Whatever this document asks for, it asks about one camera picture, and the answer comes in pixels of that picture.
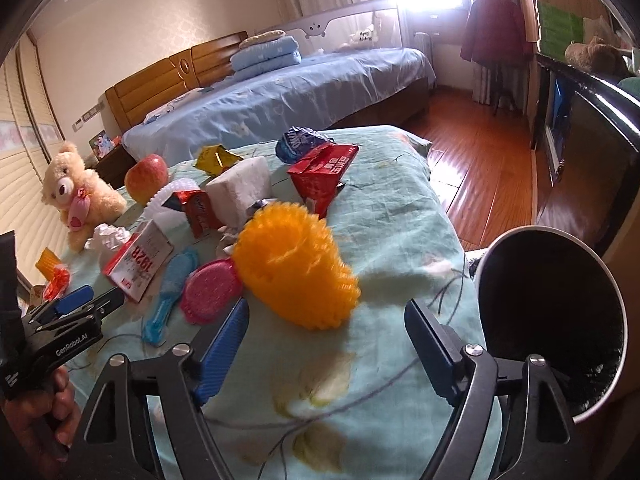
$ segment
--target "brown plush toy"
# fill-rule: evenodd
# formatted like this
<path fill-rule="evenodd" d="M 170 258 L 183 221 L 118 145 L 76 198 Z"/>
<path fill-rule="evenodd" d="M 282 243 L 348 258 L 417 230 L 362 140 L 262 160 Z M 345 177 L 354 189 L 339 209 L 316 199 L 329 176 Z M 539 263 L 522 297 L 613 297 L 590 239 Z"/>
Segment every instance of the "brown plush toy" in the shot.
<path fill-rule="evenodd" d="M 618 50 L 597 36 L 594 36 L 589 44 L 572 43 L 564 51 L 564 58 L 568 64 L 585 72 L 620 77 L 629 75 Z"/>
<path fill-rule="evenodd" d="M 69 248 L 79 253 L 96 226 L 115 222 L 127 201 L 94 170 L 86 170 L 78 149 L 65 142 L 53 157 L 42 181 L 42 201 L 60 210 L 69 228 Z"/>

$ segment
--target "sliding closet door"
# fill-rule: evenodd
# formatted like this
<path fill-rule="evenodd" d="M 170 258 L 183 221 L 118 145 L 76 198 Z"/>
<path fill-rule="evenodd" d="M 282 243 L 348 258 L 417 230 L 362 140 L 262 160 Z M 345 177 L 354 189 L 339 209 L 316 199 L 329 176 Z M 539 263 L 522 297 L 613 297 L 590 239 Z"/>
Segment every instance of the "sliding closet door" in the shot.
<path fill-rule="evenodd" d="M 38 52 L 26 34 L 18 43 L 17 57 L 18 70 L 22 75 L 23 94 L 31 110 L 31 119 L 50 160 L 58 152 L 63 138 L 49 107 L 49 100 L 42 83 Z"/>
<path fill-rule="evenodd" d="M 62 254 L 66 244 L 59 213 L 40 201 L 46 168 L 11 51 L 0 66 L 0 233 L 15 231 L 18 271 L 27 287 L 45 281 L 34 266 L 42 250 Z"/>

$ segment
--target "blue snack bag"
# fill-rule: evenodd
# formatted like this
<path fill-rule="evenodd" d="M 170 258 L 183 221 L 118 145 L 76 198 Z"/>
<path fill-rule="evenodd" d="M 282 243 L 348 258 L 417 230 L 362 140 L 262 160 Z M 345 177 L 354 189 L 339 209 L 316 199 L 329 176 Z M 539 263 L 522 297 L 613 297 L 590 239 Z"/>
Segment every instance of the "blue snack bag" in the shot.
<path fill-rule="evenodd" d="M 276 144 L 276 156 L 285 164 L 295 164 L 320 144 L 334 142 L 326 135 L 311 128 L 292 126 Z"/>

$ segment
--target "nightstand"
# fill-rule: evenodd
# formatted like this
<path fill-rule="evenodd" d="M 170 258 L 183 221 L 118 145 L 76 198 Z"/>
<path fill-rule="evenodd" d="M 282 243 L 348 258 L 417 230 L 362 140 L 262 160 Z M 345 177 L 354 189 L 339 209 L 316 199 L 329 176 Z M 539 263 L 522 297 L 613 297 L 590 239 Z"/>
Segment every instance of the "nightstand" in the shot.
<path fill-rule="evenodd" d="M 119 144 L 94 166 L 94 170 L 113 189 L 118 189 L 124 186 L 124 176 L 135 163 L 136 160 Z"/>

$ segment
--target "blue blanket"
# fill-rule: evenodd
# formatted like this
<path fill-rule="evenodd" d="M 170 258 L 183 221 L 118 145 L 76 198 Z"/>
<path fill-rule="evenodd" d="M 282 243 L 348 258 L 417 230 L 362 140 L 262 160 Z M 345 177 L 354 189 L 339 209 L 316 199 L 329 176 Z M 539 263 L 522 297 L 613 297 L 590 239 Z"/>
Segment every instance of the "blue blanket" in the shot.
<path fill-rule="evenodd" d="M 238 72 L 248 66 L 258 64 L 274 57 L 291 54 L 298 49 L 298 42 L 291 36 L 248 46 L 231 56 L 231 67 Z"/>
<path fill-rule="evenodd" d="M 327 134 L 360 147 L 342 178 L 344 190 L 329 208 L 327 224 L 360 280 L 361 301 L 339 329 L 310 332 L 247 294 L 246 336 L 222 390 L 203 409 L 236 480 L 255 480 L 262 464 L 262 480 L 420 478 L 451 407 L 436 396 L 416 357 L 404 328 L 405 303 L 424 301 L 464 342 L 484 344 L 462 247 L 428 181 L 430 143 L 391 126 Z M 243 157 L 265 156 L 274 195 L 299 200 L 274 146 L 269 142 L 234 151 Z M 193 162 L 173 171 L 176 178 L 208 178 Z M 194 241 L 185 224 L 169 236 L 177 251 Z M 208 237 L 194 245 L 202 262 L 213 258 L 216 241 Z M 90 251 L 74 256 L 70 268 L 72 288 L 90 283 L 101 293 L 109 286 L 98 275 Z M 150 315 L 159 281 L 156 277 L 141 304 L 105 318 L 105 338 L 70 362 L 81 402 L 114 353 L 141 359 L 193 337 L 197 327 L 188 325 L 176 308 L 162 348 L 142 344 L 141 325 Z M 165 478 L 177 479 L 166 431 L 156 424 L 161 418 L 156 399 L 151 409 Z M 499 436 L 496 401 L 475 480 L 488 477 Z"/>
<path fill-rule="evenodd" d="M 277 140 L 292 126 L 324 130 L 420 78 L 434 82 L 435 74 L 424 54 L 411 48 L 305 57 L 247 81 L 216 83 L 199 99 L 134 126 L 123 143 L 136 160 L 157 153 L 172 166 L 197 158 L 203 146 Z"/>
<path fill-rule="evenodd" d="M 300 53 L 296 50 L 290 54 L 274 57 L 267 61 L 243 68 L 233 74 L 232 78 L 233 81 L 244 81 L 245 79 L 251 79 L 252 77 L 266 74 L 267 72 L 273 72 L 274 70 L 279 70 L 281 68 L 286 68 L 287 66 L 299 65 L 300 61 L 302 61 L 302 58 L 300 57 Z"/>

